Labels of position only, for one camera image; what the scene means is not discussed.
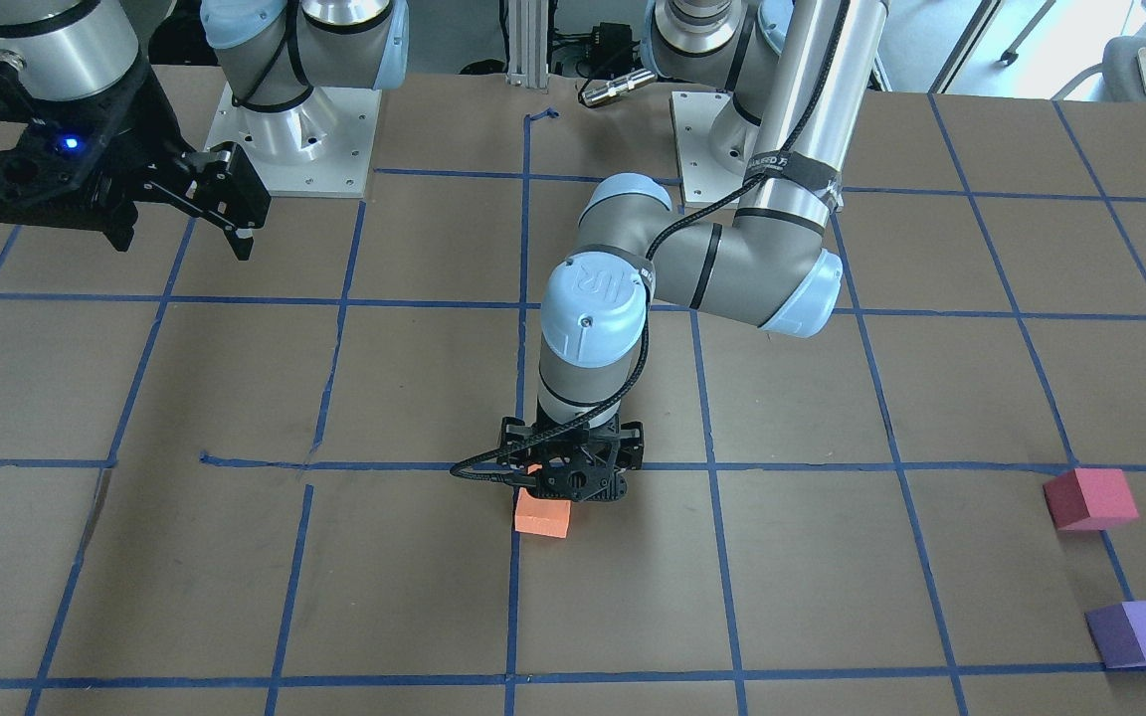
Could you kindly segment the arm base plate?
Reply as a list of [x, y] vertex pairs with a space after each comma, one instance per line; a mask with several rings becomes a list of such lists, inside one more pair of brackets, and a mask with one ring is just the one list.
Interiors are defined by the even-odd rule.
[[[674, 91], [674, 145], [686, 208], [708, 207], [741, 184], [747, 159], [754, 154], [759, 127], [733, 104], [732, 93]], [[776, 210], [824, 225], [845, 207], [837, 182], [813, 191], [790, 183], [760, 187], [738, 199], [738, 208]]]
[[277, 113], [231, 105], [223, 87], [206, 145], [245, 145], [275, 198], [364, 198], [382, 91], [314, 88]]

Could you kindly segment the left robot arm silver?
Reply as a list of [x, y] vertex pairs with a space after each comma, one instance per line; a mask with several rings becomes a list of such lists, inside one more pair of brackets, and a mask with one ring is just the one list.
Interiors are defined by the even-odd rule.
[[886, 1], [651, 5], [646, 66], [727, 91], [749, 116], [731, 162], [741, 180], [685, 217], [637, 173], [592, 190], [547, 280], [535, 420], [505, 418], [496, 448], [453, 475], [540, 499], [622, 498], [645, 436], [619, 409], [646, 365], [656, 300], [796, 338], [825, 326], [845, 268], [823, 236], [887, 15]]

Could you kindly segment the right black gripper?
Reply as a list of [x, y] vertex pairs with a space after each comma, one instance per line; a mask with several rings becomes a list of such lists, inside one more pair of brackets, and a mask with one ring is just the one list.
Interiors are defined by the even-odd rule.
[[193, 151], [146, 60], [72, 100], [28, 94], [19, 61], [0, 60], [0, 223], [101, 233], [127, 253], [139, 200], [215, 226], [245, 262], [272, 195], [238, 142]]

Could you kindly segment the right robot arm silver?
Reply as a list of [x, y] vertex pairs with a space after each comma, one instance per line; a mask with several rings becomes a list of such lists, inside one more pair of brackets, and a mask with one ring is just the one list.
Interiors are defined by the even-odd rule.
[[236, 136], [197, 149], [118, 1], [0, 1], [0, 223], [100, 233], [127, 251], [139, 205], [223, 233], [244, 262], [270, 170], [350, 154], [330, 91], [394, 91], [405, 1], [203, 1]]

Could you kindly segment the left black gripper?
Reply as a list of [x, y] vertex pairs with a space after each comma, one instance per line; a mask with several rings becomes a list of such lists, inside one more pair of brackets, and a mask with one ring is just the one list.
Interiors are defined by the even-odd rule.
[[604, 425], [574, 428], [559, 436], [507, 454], [513, 475], [504, 483], [521, 486], [537, 499], [597, 499], [625, 497], [625, 471], [642, 467], [645, 431], [641, 422], [622, 423], [618, 416]]

